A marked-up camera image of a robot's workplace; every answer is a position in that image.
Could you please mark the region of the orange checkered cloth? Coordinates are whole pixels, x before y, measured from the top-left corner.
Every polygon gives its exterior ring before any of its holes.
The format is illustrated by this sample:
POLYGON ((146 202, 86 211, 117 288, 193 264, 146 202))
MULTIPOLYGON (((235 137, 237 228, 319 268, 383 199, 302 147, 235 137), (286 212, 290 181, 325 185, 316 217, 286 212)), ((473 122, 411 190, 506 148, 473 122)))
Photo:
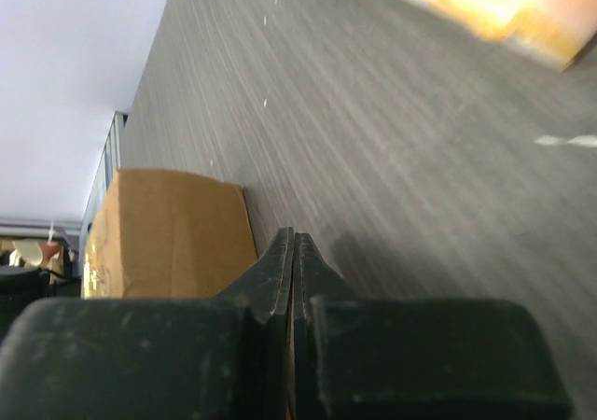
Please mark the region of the orange checkered cloth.
POLYGON ((507 42, 563 70, 596 34, 596 0, 410 0, 477 37, 507 42))

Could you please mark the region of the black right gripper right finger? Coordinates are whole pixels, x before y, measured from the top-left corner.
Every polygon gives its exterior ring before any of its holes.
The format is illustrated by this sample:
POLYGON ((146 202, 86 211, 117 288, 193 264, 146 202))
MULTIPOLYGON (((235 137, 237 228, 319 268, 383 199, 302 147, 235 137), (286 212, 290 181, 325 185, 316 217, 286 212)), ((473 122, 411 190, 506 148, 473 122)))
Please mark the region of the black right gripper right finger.
POLYGON ((364 299, 295 237, 298 419, 568 419, 535 318, 497 299, 364 299))

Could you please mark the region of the brown cardboard express box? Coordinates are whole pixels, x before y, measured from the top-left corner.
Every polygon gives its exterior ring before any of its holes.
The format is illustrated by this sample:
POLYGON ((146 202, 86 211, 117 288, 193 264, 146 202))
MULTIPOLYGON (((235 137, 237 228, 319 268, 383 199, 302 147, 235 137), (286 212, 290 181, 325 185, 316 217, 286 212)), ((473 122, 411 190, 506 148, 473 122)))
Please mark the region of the brown cardboard express box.
POLYGON ((163 169, 122 168, 85 246, 85 299, 195 299, 257 260, 242 187, 163 169))

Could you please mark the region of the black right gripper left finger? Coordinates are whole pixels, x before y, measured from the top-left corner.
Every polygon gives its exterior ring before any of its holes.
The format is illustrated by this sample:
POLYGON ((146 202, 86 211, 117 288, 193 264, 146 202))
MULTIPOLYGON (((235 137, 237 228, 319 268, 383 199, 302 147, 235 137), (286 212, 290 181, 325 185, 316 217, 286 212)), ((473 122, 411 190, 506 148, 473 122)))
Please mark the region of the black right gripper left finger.
POLYGON ((51 298, 1 345, 5 419, 284 419, 295 233, 208 299, 51 298))

